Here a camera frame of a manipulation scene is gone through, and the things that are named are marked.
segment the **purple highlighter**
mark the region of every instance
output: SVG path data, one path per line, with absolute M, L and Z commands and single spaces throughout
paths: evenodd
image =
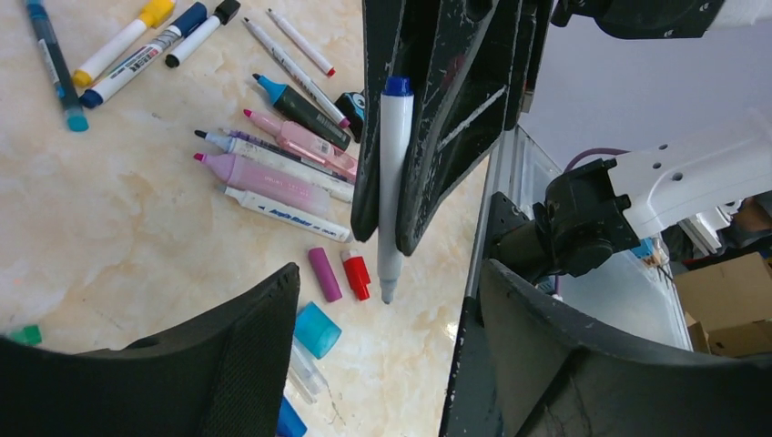
M 316 278 L 319 280 L 324 299 L 327 302 L 334 302 L 342 298 L 343 293 L 340 292 L 340 285 L 335 279 L 335 273 L 332 272 L 332 266 L 330 260 L 327 259 L 327 254 L 324 253 L 324 248 L 309 250 L 309 261 L 314 273 L 316 273 Z

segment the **blue cap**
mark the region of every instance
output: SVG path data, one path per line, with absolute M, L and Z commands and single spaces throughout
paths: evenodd
M 270 99 L 270 103 L 272 105 L 276 105 L 276 102 L 279 100 L 281 95 L 284 94 L 284 91 L 287 89 L 286 85 L 279 85 L 275 82 L 271 82 L 265 76 L 252 75 L 252 77 L 257 79 L 260 86 L 265 88 L 265 90 L 268 92 L 268 99 Z
M 281 397 L 281 408 L 279 408 L 279 423 L 276 425 L 276 434 L 281 437 L 303 437 L 309 428 L 300 419 L 295 409 L 290 405 L 290 401 L 284 396 Z
M 385 96 L 408 97 L 412 96 L 410 89 L 410 78 L 400 76 L 389 76 L 386 79 L 386 89 L 383 91 Z
M 338 342 L 342 330 L 311 302 L 295 320 L 295 338 L 318 360 L 324 358 Z
M 182 15 L 178 16 L 171 25 L 179 29 L 182 37 L 187 37 L 205 21 L 207 21 L 207 7 L 201 2 L 196 2 Z
M 105 100 L 93 89 L 87 89 L 83 96 L 80 97 L 80 104 L 89 109 L 94 109 L 103 103 L 105 103 Z

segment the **marble tabletop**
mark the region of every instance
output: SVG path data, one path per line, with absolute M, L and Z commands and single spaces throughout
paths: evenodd
M 363 254 L 375 278 L 375 239 L 342 245 L 241 208 L 192 156 L 217 153 L 194 129 L 262 136 L 241 114 L 265 109 L 253 73 L 290 82 L 239 20 L 177 70 L 156 62 L 66 130 L 21 2 L 0 9 L 0 330 L 39 324 L 41 345 L 77 353 L 120 349 L 238 296 L 288 262 L 300 265 L 300 305 L 313 300 L 343 329 L 318 365 L 330 392 L 306 404 L 287 394 L 309 436 L 431 436 L 442 414 L 485 165 L 444 201 L 390 306 L 358 302 L 342 249 Z M 47 2 L 71 70 L 145 0 Z M 178 1 L 175 15 L 192 2 Z M 212 11 L 218 0 L 203 2 Z M 333 99 L 363 85 L 361 2 L 242 0 Z M 326 79 L 265 14 L 273 8 L 336 67 Z M 158 33 L 151 29 L 137 43 Z M 358 146 L 350 148 L 356 157 Z M 350 205 L 329 218 L 348 223 Z M 324 303 L 306 251 L 324 247 L 344 299 Z

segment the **teal pen cap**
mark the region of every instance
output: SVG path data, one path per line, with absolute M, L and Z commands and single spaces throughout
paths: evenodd
M 286 85 L 280 85 L 275 82 L 270 81 L 265 76 L 262 75 L 252 75 L 252 77 L 255 78 L 255 80 L 258 81 L 260 86 L 262 86 L 266 92 L 268 92 L 268 99 L 270 99 L 270 104 L 272 106 L 276 105 L 276 102 L 279 101 L 281 98 L 281 95 L 284 94 L 284 91 L 287 90 Z

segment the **purple cable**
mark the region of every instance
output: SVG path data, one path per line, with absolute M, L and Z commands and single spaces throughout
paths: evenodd
M 568 170 L 574 169 L 576 164 L 579 164 L 579 161 L 582 159 L 585 159 L 587 157 L 591 157 L 592 155 L 623 155 L 625 153 L 628 153 L 630 150 L 622 150 L 621 148 L 609 148 L 609 147 L 598 147 L 598 148 L 590 148 L 588 150 L 585 150 L 584 152 L 580 153 L 579 155 L 576 155 L 574 159 L 571 160 L 571 162 L 568 163 L 567 166 L 565 166 L 565 170 L 563 172 L 566 172 Z
M 314 273 L 316 273 L 316 279 L 319 280 L 324 299 L 327 302 L 334 302 L 342 298 L 343 293 L 340 292 L 340 285 L 338 285 L 338 280 L 335 279 L 335 273 L 332 272 L 332 266 L 327 258 L 327 254 L 324 253 L 324 248 L 309 250 L 309 261 Z

